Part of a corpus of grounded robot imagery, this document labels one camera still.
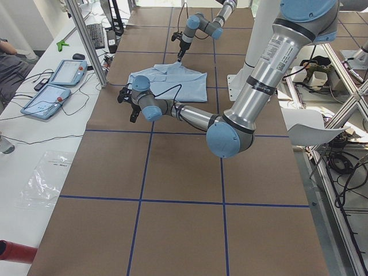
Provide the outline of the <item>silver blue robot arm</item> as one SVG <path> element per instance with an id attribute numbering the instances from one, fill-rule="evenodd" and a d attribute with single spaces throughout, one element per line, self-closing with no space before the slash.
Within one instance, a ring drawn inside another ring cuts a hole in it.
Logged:
<path id="1" fill-rule="evenodd" d="M 217 1 L 222 4 L 221 10 L 212 21 L 205 18 L 202 13 L 196 13 L 188 17 L 183 32 L 176 31 L 171 37 L 171 41 L 178 40 L 180 50 L 177 61 L 181 62 L 187 50 L 189 50 L 197 30 L 204 32 L 207 36 L 218 40 L 223 33 L 223 26 L 226 20 L 237 8 L 236 0 Z"/>
<path id="2" fill-rule="evenodd" d="M 209 149 L 218 157 L 230 158 L 252 145 L 255 121 L 299 51 L 304 46 L 335 39 L 338 12 L 338 1 L 281 1 L 265 23 L 268 41 L 262 44 L 255 68 L 243 76 L 239 95 L 222 115 L 180 103 L 175 98 L 161 99 L 151 91 L 149 79 L 142 75 L 134 77 L 117 100 L 131 105 L 131 122 L 140 114 L 150 122 L 165 115 L 174 117 L 205 131 Z"/>

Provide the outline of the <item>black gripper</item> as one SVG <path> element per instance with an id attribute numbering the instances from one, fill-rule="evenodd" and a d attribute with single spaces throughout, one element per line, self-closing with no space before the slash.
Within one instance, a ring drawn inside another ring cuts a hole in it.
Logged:
<path id="1" fill-rule="evenodd" d="M 174 32 L 171 41 L 179 40 L 180 51 L 178 53 L 177 61 L 181 62 L 182 58 L 185 55 L 185 52 L 190 48 L 192 43 L 192 37 L 187 36 L 183 32 Z"/>
<path id="2" fill-rule="evenodd" d="M 117 97 L 117 101 L 118 103 L 123 103 L 123 102 L 127 102 L 131 105 L 132 107 L 132 114 L 130 116 L 130 122 L 135 123 L 136 122 L 136 118 L 138 118 L 141 108 L 139 105 L 135 104 L 133 102 L 132 99 L 132 90 L 129 89 L 129 85 L 130 83 L 127 83 L 120 91 L 119 91 L 119 95 Z"/>

